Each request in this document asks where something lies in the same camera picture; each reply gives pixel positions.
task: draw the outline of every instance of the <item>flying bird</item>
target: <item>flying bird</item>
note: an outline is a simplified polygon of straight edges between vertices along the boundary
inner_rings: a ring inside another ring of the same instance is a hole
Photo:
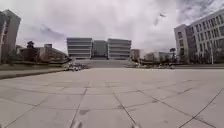
[[[160,17],[166,17],[164,14],[160,13],[159,14]]]

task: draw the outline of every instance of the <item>distant building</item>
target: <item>distant building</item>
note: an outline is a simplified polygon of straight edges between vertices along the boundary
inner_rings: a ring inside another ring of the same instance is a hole
[[[104,40],[94,40],[92,48],[92,57],[107,57],[107,42]]]
[[[224,9],[174,29],[180,61],[209,62],[224,57]]]
[[[67,55],[52,47],[52,44],[45,44],[44,47],[35,47],[37,49],[37,61],[44,62],[64,62],[66,61]],[[24,55],[28,48],[21,48],[20,54]]]
[[[109,59],[130,59],[131,40],[108,39]]]
[[[131,59],[138,60],[140,58],[140,49],[131,49]]]
[[[5,19],[4,35],[2,40],[2,61],[7,59],[10,52],[15,50],[16,38],[20,25],[21,18],[10,10],[5,10],[2,12],[7,18]]]
[[[144,59],[152,62],[164,62],[167,60],[171,60],[172,53],[166,52],[151,52],[144,56]]]
[[[91,59],[92,38],[67,38],[68,56],[73,59]]]

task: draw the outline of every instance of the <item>street light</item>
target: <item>street light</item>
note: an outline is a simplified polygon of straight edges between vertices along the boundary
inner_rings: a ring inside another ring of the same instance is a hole
[[[214,64],[214,56],[213,56],[213,47],[212,47],[212,44],[211,44],[212,42],[210,42],[209,44],[210,44],[210,48],[211,48],[211,58],[212,58],[212,64]]]

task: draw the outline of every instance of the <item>overcast sky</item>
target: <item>overcast sky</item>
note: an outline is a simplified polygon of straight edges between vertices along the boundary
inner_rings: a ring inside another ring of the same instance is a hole
[[[0,0],[22,18],[17,44],[52,43],[66,52],[66,37],[132,40],[133,48],[168,51],[174,28],[224,7],[224,0]]]

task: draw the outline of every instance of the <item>pavement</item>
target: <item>pavement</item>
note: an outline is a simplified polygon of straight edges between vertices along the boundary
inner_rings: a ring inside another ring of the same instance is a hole
[[[223,128],[224,70],[88,69],[0,80],[3,128]]]
[[[40,75],[46,73],[54,73],[62,71],[62,68],[49,68],[49,69],[36,69],[36,70],[10,70],[10,71],[0,71],[0,80],[15,78],[15,77],[23,77],[23,76],[31,76],[31,75]]]

